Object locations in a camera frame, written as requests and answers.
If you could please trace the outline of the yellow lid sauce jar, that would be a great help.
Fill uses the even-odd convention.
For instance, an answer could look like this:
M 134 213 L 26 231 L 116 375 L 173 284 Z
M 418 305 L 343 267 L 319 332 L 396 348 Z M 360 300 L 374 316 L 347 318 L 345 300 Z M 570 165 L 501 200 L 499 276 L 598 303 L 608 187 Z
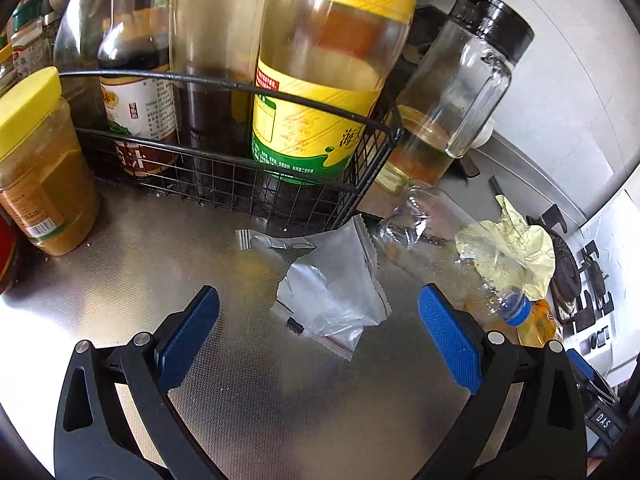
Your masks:
M 98 218 L 94 177 L 53 66 L 1 97 L 1 206 L 53 257 L 78 247 Z

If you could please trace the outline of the red tin can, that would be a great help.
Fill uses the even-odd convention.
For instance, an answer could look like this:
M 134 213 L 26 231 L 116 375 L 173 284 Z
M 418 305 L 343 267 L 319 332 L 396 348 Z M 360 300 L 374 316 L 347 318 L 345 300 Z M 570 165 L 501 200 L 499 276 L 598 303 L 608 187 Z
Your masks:
M 0 294 L 12 288 L 20 262 L 20 238 L 10 216 L 1 209 L 0 218 Z

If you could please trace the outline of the glass oil jar black lid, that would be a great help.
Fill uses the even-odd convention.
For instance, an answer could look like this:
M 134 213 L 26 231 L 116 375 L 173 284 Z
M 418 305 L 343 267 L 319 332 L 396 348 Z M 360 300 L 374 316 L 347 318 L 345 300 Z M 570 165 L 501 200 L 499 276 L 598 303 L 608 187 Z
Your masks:
M 376 182 L 434 185 L 462 158 L 509 89 L 534 30 L 502 0 L 456 0 L 396 100 L 404 133 Z

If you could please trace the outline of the orange sulfur soap wrapper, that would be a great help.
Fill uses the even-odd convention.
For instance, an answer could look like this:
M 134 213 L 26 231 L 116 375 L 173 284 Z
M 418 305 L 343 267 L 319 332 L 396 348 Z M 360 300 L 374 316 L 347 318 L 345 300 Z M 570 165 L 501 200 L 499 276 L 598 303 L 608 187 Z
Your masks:
M 563 341 L 561 325 L 544 299 L 532 303 L 528 317 L 516 330 L 522 346 L 542 348 L 550 340 Z

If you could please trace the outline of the yellow label vinegar bottle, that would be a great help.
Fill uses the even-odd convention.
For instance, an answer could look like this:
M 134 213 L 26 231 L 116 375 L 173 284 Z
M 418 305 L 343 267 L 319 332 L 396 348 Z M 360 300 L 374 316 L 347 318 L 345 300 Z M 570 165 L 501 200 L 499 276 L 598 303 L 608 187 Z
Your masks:
M 404 46 L 416 0 L 266 0 L 255 82 L 359 116 L 371 114 Z M 363 125 L 258 94 L 253 157 L 339 177 Z

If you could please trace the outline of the tall clear sauce bottle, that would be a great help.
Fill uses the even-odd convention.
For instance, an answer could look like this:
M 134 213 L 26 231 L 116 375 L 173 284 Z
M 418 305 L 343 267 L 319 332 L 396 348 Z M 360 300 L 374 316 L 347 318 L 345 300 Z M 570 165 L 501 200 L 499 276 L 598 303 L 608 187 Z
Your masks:
M 266 0 L 171 0 L 170 69 L 250 84 Z M 202 151 L 250 156 L 250 95 L 176 84 L 180 140 Z

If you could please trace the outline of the crushed clear water bottle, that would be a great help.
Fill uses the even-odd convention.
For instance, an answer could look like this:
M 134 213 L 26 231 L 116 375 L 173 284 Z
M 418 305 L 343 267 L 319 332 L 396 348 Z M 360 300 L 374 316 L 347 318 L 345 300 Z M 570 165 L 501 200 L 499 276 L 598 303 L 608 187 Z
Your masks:
M 393 213 L 373 231 L 385 257 L 485 327 L 519 326 L 529 316 L 526 270 L 446 193 L 411 181 Z

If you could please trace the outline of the silver foil packet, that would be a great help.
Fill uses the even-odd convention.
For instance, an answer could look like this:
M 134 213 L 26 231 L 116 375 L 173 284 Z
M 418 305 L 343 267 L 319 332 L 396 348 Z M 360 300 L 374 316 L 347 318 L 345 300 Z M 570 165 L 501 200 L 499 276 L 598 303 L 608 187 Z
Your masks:
M 256 245 L 306 250 L 280 281 L 272 310 L 292 330 L 346 361 L 363 331 L 392 313 L 376 277 L 378 254 L 360 214 L 336 230 L 307 236 L 281 238 L 250 229 L 235 235 L 241 250 Z

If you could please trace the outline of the green cap spice jar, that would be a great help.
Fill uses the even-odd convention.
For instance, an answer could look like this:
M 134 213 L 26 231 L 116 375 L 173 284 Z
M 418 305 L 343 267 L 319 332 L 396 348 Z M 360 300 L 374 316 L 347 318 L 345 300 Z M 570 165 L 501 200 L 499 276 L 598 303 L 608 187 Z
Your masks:
M 44 34 L 43 3 L 44 0 L 28 0 L 12 14 L 12 55 L 18 79 L 25 79 L 51 63 Z

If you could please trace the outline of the yellow paper wrapper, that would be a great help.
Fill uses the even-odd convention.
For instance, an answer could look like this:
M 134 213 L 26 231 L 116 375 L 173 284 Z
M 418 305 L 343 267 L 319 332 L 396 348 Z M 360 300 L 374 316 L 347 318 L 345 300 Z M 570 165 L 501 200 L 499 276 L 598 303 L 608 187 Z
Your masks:
M 555 271 L 551 236 L 542 226 L 529 226 L 503 194 L 496 201 L 499 220 L 482 220 L 459 230 L 454 238 L 457 251 L 496 292 L 514 287 L 529 300 L 544 299 Z

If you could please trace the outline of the steel pot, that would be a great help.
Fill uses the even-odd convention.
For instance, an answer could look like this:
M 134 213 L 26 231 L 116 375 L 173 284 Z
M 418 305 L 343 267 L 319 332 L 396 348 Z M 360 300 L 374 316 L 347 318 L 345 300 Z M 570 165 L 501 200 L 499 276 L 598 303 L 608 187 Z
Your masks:
M 97 76 L 98 50 L 111 26 L 111 0 L 53 0 L 64 12 L 53 44 L 53 64 L 62 75 L 64 99 L 77 127 L 104 129 L 106 115 Z

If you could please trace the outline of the dark soy sauce bottle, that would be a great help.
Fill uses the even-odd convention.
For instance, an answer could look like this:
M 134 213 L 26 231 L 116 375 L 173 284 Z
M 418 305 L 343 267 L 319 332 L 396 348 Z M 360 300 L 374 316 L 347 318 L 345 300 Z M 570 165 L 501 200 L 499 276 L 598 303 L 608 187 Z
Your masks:
M 101 70 L 169 70 L 170 0 L 111 0 L 111 26 L 98 50 Z M 115 143 L 122 170 L 152 182 L 175 165 L 176 155 L 134 142 L 178 141 L 175 92 L 170 81 L 142 76 L 102 76 L 108 126 L 128 136 Z

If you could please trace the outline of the near gas burner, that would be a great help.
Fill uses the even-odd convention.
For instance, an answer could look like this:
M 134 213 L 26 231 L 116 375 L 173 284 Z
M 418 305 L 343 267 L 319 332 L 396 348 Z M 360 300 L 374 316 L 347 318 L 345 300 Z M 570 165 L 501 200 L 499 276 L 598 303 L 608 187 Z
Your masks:
M 601 269 L 596 242 L 570 248 L 565 240 L 568 225 L 557 204 L 537 218 L 527 216 L 526 222 L 541 226 L 552 240 L 555 270 L 549 290 L 565 341 L 584 358 L 602 353 L 613 342 L 614 299 L 606 288 L 608 274 Z

